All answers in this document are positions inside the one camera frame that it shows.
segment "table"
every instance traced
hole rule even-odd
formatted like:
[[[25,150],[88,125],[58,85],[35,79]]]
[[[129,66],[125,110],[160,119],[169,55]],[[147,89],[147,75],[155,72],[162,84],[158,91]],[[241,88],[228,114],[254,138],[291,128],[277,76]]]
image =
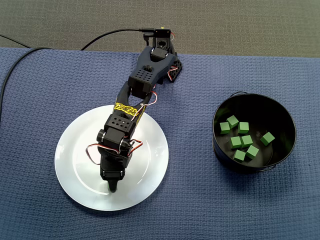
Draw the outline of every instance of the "table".
[[[0,48],[1,84],[26,51]],[[114,103],[137,56],[39,50],[18,64],[6,86],[0,123],[1,238],[317,239],[318,58],[180,54],[180,76],[157,86],[158,102],[146,111],[169,146],[159,188],[117,212],[87,209],[63,191],[54,167],[61,134],[81,114]],[[214,155],[213,115],[237,91],[274,98],[295,121],[296,146],[271,171],[237,174]]]

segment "black bucket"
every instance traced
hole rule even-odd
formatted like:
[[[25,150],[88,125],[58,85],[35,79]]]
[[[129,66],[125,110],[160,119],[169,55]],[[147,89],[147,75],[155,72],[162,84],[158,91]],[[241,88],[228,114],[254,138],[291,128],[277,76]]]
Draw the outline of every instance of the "black bucket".
[[[243,174],[273,169],[285,160],[296,144],[297,130],[290,113],[274,99],[246,92],[236,92],[225,100],[216,110],[212,121],[212,146],[219,161],[229,169]],[[254,159],[243,162],[233,159],[236,149],[231,149],[230,138],[238,136],[238,127],[228,134],[221,134],[220,123],[235,115],[239,122],[249,123],[249,132],[253,146],[259,149]],[[275,139],[265,146],[261,137],[267,132]]]

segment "bucket handle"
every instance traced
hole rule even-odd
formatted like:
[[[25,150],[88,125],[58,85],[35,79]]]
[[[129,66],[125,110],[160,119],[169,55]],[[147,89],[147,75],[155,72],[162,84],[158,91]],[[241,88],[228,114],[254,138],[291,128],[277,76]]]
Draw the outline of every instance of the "bucket handle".
[[[236,95],[236,94],[248,94],[246,91],[237,91],[237,92],[235,92],[234,94],[232,94],[231,96],[230,96],[230,98],[233,96],[233,95]]]
[[[257,172],[265,172],[265,171],[269,171],[271,169],[274,169],[277,165],[274,165],[274,166],[271,166],[269,168],[265,168],[265,169],[262,169],[262,170],[258,170]]]

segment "green cube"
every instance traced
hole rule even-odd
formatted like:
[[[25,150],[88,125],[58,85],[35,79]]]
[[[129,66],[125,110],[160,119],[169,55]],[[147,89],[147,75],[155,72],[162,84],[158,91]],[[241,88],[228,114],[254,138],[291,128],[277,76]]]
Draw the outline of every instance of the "green cube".
[[[239,136],[231,137],[230,143],[232,149],[237,149],[241,147],[241,140]]]
[[[253,141],[250,135],[242,136],[240,139],[241,139],[241,146],[243,148],[249,147],[251,144],[253,144]]]
[[[229,123],[221,122],[220,127],[221,127],[221,134],[228,134],[230,132]]]
[[[227,118],[226,120],[229,123],[231,129],[234,128],[235,126],[237,126],[239,123],[239,121],[235,117],[235,115],[232,115],[231,117]]]
[[[249,132],[249,123],[241,121],[238,125],[238,134],[247,134]]]
[[[237,160],[238,162],[243,162],[243,160],[245,160],[245,156],[246,156],[245,152],[237,150],[234,154],[233,159]]]
[[[260,140],[261,142],[263,142],[264,145],[267,146],[269,143],[275,140],[275,137],[272,136],[270,132],[267,132],[265,135],[263,135],[263,137]]]
[[[251,145],[248,150],[246,151],[245,155],[248,156],[251,159],[254,159],[257,156],[257,153],[259,152],[259,149],[255,146]]]

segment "floor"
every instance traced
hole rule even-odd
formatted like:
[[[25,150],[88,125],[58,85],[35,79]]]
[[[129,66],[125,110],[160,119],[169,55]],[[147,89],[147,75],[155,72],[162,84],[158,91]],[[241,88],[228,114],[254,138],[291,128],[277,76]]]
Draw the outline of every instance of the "floor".
[[[178,53],[320,57],[319,0],[0,0],[0,33],[32,47],[79,50],[142,27],[170,28]],[[88,50],[144,46],[140,32],[124,32]]]

